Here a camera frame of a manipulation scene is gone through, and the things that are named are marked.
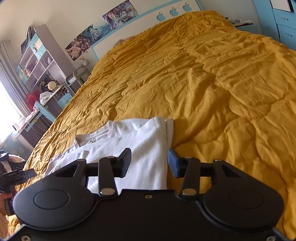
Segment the grey bedside cart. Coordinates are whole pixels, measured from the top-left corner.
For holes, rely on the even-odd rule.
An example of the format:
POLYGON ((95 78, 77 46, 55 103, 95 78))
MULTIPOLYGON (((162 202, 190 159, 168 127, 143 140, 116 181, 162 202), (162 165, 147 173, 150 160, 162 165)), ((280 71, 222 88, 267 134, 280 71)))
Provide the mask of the grey bedside cart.
POLYGON ((77 82, 80 86, 85 83, 85 80, 82 79, 84 75, 90 76, 90 71, 84 65, 81 65, 73 71, 71 75, 65 79, 65 87, 67 91, 73 96, 76 93, 76 90, 73 89, 73 85, 77 82))

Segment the grey window curtain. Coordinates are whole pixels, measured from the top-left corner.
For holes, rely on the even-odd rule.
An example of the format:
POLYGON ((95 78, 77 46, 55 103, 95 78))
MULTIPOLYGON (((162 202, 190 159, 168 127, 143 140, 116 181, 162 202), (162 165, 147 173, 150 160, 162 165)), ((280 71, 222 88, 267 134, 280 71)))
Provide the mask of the grey window curtain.
POLYGON ((1 43, 1 84, 20 113, 27 117, 32 112, 26 100, 29 90, 19 78, 4 43, 1 43))

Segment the red bag on desk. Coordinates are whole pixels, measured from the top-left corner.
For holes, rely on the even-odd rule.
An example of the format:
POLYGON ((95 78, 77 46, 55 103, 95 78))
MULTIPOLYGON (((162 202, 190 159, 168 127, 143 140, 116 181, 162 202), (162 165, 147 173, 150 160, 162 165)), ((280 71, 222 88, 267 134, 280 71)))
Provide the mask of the red bag on desk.
POLYGON ((40 100, 40 94, 41 92, 39 90, 34 90, 32 93, 26 96, 26 101, 31 111, 34 109, 35 102, 40 100))

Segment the white blue apple headboard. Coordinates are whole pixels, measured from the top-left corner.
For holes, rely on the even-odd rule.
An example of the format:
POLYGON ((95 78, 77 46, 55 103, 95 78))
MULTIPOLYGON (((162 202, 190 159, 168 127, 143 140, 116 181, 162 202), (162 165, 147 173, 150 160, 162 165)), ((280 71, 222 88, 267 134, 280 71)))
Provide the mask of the white blue apple headboard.
POLYGON ((203 8, 199 1, 170 1, 151 9, 121 25, 112 32, 108 33, 93 46, 92 52, 97 60, 101 59, 120 39, 125 39, 152 28, 153 26, 183 15, 191 11, 202 11, 203 8))

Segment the light blue desk chair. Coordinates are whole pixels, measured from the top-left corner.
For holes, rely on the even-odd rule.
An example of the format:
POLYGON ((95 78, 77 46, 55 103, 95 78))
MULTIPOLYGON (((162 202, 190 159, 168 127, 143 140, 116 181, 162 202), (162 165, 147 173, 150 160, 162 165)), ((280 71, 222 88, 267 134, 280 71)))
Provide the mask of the light blue desk chair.
POLYGON ((52 123, 55 121, 55 119, 56 119, 55 116, 50 111, 48 111, 48 109, 46 109, 40 102, 36 101, 34 106, 49 121, 51 121, 52 123))

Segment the mustard yellow quilt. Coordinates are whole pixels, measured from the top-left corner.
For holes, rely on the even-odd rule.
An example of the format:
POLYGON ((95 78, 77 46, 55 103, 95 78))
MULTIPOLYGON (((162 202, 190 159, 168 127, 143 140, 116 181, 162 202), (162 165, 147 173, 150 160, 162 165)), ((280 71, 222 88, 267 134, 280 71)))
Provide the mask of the mustard yellow quilt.
POLYGON ((173 147, 223 159, 277 190, 295 238, 295 51, 216 11, 162 22, 111 48, 30 155, 36 182, 77 134, 108 121, 174 119, 173 147))

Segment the blue nightstand with items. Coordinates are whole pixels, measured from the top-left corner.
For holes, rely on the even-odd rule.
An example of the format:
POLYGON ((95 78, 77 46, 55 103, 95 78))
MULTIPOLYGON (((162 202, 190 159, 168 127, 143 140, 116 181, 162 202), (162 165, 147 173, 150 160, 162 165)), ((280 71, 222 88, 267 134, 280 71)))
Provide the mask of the blue nightstand with items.
POLYGON ((259 34, 257 25, 252 20, 234 19, 226 17, 226 19, 238 30, 259 34))

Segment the grey blue shelf desk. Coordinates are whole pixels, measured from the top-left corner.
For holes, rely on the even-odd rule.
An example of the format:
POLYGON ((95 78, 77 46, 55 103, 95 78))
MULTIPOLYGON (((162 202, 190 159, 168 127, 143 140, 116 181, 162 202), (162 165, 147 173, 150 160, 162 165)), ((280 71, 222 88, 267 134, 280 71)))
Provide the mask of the grey blue shelf desk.
POLYGON ((46 25, 34 28, 35 34, 29 42, 20 61, 20 70, 24 72, 24 85, 32 93, 41 90, 45 77, 51 77, 60 86, 45 101, 45 108, 57 117, 62 108, 58 104, 56 93, 65 86, 66 77, 74 71, 71 61, 61 49, 46 25))

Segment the anime wall posters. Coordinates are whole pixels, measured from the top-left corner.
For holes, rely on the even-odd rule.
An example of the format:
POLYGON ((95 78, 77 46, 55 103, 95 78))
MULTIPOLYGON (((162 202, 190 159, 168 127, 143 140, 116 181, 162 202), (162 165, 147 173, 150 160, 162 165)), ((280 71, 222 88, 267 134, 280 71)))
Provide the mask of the anime wall posters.
POLYGON ((102 21, 96 21, 89 25, 65 50, 75 61, 100 39, 137 16, 138 12, 132 3, 124 1, 105 13, 102 16, 102 21))

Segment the blue white wardrobe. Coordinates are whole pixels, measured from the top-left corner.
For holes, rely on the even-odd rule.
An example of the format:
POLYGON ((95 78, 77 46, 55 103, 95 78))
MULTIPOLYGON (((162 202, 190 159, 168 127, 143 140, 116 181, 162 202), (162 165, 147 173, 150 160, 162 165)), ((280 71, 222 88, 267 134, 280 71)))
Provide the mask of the blue white wardrobe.
POLYGON ((254 0, 264 35, 295 50, 296 13, 292 0, 254 0))

